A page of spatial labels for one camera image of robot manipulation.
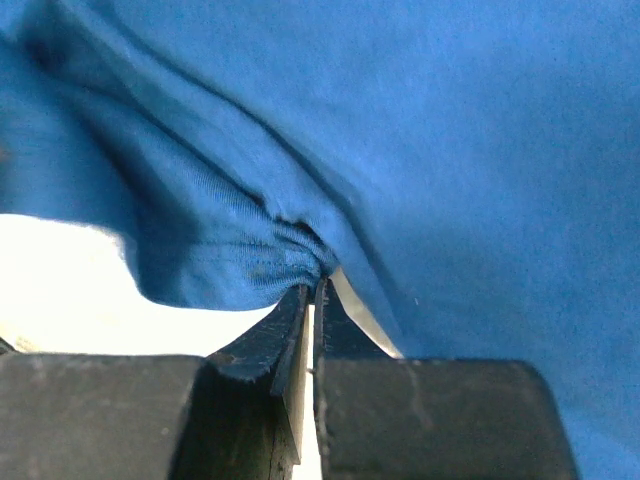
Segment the blue t-shirt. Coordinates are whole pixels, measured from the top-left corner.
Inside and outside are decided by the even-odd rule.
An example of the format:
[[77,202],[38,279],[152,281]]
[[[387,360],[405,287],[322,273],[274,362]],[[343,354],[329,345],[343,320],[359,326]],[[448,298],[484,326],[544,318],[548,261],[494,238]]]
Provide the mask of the blue t-shirt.
[[635,1],[5,1],[1,218],[308,234],[407,356],[639,475]]

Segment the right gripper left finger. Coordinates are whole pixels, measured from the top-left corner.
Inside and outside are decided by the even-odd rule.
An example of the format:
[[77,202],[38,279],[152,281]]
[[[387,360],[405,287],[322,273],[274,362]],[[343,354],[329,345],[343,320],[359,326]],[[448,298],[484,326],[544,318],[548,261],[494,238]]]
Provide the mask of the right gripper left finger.
[[206,356],[1,357],[5,479],[288,479],[309,291]]

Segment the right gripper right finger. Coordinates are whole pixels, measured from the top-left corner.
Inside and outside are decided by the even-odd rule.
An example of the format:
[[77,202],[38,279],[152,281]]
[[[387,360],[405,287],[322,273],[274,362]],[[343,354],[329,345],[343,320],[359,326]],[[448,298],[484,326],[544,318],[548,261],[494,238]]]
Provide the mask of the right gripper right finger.
[[555,399],[529,364],[396,359],[317,289],[314,418],[326,479],[579,477]]

